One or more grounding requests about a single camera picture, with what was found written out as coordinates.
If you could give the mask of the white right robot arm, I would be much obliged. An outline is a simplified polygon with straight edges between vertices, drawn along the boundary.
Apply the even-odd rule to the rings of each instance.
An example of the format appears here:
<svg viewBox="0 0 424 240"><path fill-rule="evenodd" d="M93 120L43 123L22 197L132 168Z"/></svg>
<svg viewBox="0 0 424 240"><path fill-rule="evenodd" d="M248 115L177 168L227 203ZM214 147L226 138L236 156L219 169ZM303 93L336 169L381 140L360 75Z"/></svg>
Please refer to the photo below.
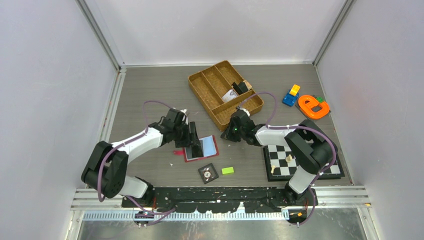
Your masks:
<svg viewBox="0 0 424 240"><path fill-rule="evenodd" d="M252 146L282 146L291 150L299 163L294 175L285 185L283 194L291 205L299 205L311 192L311 186L319 176L337 160L338 148L311 120L299 124L272 126L255 124L243 108L230 116L229 125L220 136L222 139Z"/></svg>

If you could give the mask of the yellow toy brick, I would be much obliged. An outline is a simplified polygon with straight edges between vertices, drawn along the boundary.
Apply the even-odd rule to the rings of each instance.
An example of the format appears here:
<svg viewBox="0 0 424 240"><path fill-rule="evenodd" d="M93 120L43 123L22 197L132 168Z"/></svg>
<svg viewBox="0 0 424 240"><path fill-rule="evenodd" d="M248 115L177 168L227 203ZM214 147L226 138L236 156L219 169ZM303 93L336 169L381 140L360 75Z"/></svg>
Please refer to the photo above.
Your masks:
<svg viewBox="0 0 424 240"><path fill-rule="evenodd" d="M300 88L301 88L301 87L300 87L299 85L294 84L294 85L292 86L292 88L290 89L289 94L290 94L291 96L296 97L296 96L298 95L298 93L299 93Z"/></svg>

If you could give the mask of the wooden chess piece upper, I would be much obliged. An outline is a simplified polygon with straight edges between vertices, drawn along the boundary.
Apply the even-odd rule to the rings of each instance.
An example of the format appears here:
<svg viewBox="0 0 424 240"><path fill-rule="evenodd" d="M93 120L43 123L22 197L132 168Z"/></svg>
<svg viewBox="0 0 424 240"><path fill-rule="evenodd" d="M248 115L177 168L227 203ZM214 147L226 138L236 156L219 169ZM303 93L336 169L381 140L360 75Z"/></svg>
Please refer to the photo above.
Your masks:
<svg viewBox="0 0 424 240"><path fill-rule="evenodd" d="M285 161L287 163L290 163L292 160L293 160L293 157L290 154L285 158Z"/></svg>

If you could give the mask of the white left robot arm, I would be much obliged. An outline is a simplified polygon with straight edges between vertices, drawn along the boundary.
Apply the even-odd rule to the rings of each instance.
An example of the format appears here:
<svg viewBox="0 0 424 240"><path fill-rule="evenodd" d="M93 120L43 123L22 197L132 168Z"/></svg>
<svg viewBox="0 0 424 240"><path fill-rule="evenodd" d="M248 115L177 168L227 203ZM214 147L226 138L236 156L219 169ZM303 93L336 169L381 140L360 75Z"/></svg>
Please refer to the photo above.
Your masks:
<svg viewBox="0 0 424 240"><path fill-rule="evenodd" d="M196 158L203 156L196 123L188 121L185 110L171 108L158 122L148 124L140 133L115 143L98 142L85 165L81 180L95 189L99 201L117 195L148 207L155 197L153 185L140 177L129 176L129 163L146 152L174 142L177 148L190 147Z"/></svg>

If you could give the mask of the red leather card holder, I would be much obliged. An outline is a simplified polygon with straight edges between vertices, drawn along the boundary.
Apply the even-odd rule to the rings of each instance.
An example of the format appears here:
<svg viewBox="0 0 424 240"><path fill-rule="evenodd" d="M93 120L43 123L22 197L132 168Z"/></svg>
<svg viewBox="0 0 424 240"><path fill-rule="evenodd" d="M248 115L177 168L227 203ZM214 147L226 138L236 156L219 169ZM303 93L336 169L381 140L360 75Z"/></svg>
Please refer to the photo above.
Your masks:
<svg viewBox="0 0 424 240"><path fill-rule="evenodd" d="M186 163L198 161L198 160L204 160L211 157L218 156L219 150L218 145L216 143L216 138L214 135L205 136L199 139L200 141L200 150L202 155L196 155L196 150L198 150L197 147L183 147L180 150L174 150L173 154L175 156L181 156L183 157L183 160Z"/></svg>

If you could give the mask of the woven wicker divided tray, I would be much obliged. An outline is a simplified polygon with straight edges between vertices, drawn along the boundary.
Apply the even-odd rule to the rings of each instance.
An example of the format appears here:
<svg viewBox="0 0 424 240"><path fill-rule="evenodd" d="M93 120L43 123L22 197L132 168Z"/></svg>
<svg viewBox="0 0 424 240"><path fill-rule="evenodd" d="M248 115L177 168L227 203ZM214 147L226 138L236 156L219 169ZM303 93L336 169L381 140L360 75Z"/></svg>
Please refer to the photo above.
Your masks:
<svg viewBox="0 0 424 240"><path fill-rule="evenodd" d="M254 95L251 84L227 60L190 75L188 86L221 132L243 101L242 107L251 115L260 112L264 105L262 98Z"/></svg>

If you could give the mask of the poker chip in black case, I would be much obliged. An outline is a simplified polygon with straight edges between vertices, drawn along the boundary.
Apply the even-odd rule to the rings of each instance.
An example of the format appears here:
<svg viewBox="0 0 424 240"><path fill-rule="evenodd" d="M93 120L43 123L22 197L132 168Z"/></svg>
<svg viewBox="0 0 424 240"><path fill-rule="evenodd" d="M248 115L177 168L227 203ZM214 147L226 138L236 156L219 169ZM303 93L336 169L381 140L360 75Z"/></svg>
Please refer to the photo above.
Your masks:
<svg viewBox="0 0 424 240"><path fill-rule="evenodd" d="M214 181L219 178L219 174L215 169L215 166L212 163L209 163L201 168L199 168L198 173L204 184L208 184L211 181Z"/></svg>

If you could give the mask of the blue toy brick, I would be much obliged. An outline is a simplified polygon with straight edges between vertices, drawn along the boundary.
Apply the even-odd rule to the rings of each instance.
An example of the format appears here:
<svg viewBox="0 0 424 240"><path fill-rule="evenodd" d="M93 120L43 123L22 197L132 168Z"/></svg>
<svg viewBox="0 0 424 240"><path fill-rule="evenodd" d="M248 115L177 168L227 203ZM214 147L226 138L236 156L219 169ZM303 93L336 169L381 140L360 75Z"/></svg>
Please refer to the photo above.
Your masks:
<svg viewBox="0 0 424 240"><path fill-rule="evenodd" d="M282 103L289 107L293 107L295 103L297 102L299 96L300 96L299 93L297 93L296 95L292 95L288 92L282 99Z"/></svg>

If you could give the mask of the black credit card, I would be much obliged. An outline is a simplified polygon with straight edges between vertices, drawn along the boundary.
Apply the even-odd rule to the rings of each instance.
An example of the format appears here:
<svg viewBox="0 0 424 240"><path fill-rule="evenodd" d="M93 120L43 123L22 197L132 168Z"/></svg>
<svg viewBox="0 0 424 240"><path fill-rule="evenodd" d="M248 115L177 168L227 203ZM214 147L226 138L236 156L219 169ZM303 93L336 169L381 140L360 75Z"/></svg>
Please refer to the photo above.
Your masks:
<svg viewBox="0 0 424 240"><path fill-rule="evenodd" d="M204 156L203 149L201 146L188 146L184 150L187 160L198 159Z"/></svg>

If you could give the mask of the black white chessboard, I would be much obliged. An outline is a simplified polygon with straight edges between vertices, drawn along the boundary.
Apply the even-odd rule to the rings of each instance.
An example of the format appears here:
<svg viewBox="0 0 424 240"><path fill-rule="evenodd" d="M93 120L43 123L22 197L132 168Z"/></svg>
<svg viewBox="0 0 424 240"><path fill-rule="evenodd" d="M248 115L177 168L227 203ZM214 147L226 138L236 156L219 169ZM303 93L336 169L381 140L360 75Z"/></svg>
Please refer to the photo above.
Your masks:
<svg viewBox="0 0 424 240"><path fill-rule="evenodd" d="M291 149L288 146L266 145L261 148L265 171L268 182L289 181L300 166L294 158ZM291 162L286 162L286 157L292 156ZM275 166L274 173L271 174L271 166ZM319 180L338 180L345 177L343 167L339 157L336 162L318 178Z"/></svg>

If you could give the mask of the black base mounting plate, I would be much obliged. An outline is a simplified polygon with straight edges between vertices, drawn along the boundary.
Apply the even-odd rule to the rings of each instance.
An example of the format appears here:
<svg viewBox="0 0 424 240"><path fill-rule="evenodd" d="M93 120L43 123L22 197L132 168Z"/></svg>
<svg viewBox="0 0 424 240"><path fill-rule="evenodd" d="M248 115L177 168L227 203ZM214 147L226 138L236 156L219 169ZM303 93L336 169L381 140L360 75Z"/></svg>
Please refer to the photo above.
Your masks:
<svg viewBox="0 0 424 240"><path fill-rule="evenodd" d="M125 197L121 202L123 208L138 205L159 212L224 214L244 210L253 214L277 213L287 207L310 210L318 205L318 199L309 192L300 198L288 196L281 187L155 187L146 197L135 201Z"/></svg>

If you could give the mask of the green rectangular block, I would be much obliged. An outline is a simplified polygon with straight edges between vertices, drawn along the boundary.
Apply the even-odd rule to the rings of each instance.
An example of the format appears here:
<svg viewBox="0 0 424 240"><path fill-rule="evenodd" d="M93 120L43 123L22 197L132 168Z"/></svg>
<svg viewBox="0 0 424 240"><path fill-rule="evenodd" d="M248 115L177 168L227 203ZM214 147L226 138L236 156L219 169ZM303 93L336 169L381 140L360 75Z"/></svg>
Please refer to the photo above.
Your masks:
<svg viewBox="0 0 424 240"><path fill-rule="evenodd" d="M230 175L230 174L234 174L235 170L232 166L231 167L225 167L225 168L221 169L221 173L222 173L222 175Z"/></svg>

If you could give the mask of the green toy brick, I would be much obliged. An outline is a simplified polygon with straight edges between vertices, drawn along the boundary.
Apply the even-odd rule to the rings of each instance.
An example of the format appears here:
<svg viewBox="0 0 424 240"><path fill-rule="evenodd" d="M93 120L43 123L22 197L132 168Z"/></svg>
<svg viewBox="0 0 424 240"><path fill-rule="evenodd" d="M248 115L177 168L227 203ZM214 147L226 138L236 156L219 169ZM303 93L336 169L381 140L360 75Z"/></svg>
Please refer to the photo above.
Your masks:
<svg viewBox="0 0 424 240"><path fill-rule="evenodd" d="M323 103L325 100L321 96L315 98L319 103Z"/></svg>

